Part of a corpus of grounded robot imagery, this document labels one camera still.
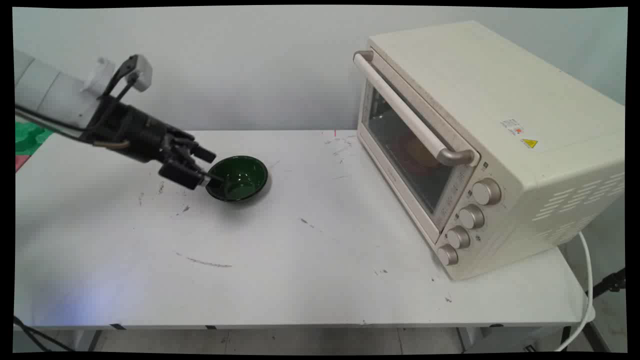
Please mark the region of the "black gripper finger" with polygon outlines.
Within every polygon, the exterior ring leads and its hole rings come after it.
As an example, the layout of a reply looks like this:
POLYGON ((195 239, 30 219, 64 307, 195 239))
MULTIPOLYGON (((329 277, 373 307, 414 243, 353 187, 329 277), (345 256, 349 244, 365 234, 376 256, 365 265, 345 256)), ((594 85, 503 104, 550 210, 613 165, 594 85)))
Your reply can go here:
POLYGON ((224 184, 224 178, 210 174, 198 165, 182 164, 173 159, 167 160, 162 164, 158 175, 190 191, 194 191, 197 187, 206 187, 210 184, 214 187, 224 184))
POLYGON ((180 129, 167 130, 167 146, 172 154, 186 162, 194 163, 195 157, 211 164, 217 157, 214 152, 199 144, 194 135, 180 129))

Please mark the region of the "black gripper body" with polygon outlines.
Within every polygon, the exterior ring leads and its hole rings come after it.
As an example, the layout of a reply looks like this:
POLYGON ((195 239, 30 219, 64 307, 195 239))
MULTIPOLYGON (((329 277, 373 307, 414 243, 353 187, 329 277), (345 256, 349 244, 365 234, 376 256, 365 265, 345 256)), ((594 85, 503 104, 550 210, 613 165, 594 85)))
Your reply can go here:
POLYGON ((142 163, 165 161, 163 139, 170 126, 132 105, 117 101, 114 96, 106 96, 99 102, 88 126, 93 129, 82 132, 80 139, 83 141, 91 144, 128 142, 128 146, 116 148, 114 152, 142 163))

